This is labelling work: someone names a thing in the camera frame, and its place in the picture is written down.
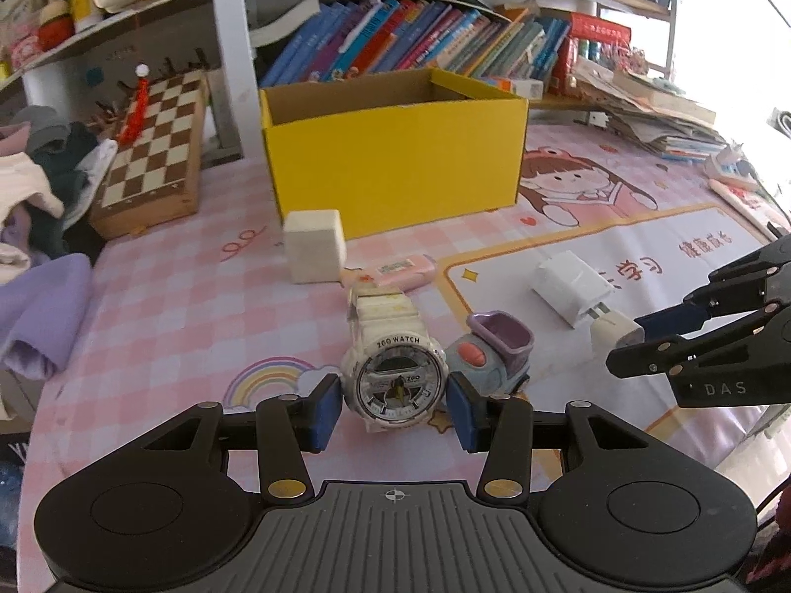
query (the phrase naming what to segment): cardboard box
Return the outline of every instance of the cardboard box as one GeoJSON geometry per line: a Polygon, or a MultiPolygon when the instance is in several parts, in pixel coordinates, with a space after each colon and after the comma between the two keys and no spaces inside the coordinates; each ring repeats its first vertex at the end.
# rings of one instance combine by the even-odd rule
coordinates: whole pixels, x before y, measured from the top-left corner
{"type": "Polygon", "coordinates": [[[440,69],[261,90],[281,218],[339,210],[347,239],[516,202],[527,100],[440,69]]]}

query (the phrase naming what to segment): pink eraser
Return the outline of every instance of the pink eraser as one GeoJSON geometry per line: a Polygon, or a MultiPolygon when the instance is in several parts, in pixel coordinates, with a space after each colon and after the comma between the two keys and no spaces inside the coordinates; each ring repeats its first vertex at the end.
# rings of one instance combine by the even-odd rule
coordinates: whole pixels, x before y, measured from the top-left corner
{"type": "Polygon", "coordinates": [[[343,285],[348,287],[357,281],[373,283],[377,287],[390,285],[401,292],[408,292],[428,285],[437,275],[437,263],[425,254],[413,254],[365,269],[354,270],[344,275],[343,285]]]}

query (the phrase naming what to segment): red chess piece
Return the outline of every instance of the red chess piece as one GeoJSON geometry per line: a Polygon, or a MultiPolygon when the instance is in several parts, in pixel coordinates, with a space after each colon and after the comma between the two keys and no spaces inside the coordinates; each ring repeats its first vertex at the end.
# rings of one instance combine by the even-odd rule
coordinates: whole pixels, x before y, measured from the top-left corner
{"type": "Polygon", "coordinates": [[[143,130],[145,110],[148,107],[149,68],[144,64],[137,65],[134,74],[137,76],[137,93],[135,94],[137,104],[134,106],[134,111],[129,114],[124,131],[118,135],[117,140],[120,147],[133,144],[140,136],[143,130]]]}

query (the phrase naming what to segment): clothes pile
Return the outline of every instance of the clothes pile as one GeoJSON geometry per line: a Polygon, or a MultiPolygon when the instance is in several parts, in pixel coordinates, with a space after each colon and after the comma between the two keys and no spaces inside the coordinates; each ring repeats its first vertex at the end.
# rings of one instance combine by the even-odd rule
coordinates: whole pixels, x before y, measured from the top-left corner
{"type": "Polygon", "coordinates": [[[45,106],[0,127],[0,370],[46,380],[66,367],[98,256],[69,235],[88,227],[117,150],[45,106]]]}

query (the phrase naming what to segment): purple cloth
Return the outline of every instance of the purple cloth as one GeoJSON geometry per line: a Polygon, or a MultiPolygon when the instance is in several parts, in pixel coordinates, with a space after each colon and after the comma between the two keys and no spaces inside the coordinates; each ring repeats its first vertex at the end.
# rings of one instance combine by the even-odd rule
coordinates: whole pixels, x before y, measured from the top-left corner
{"type": "Polygon", "coordinates": [[[91,295],[91,263],[69,254],[0,286],[0,364],[49,379],[69,362],[91,295]]]}

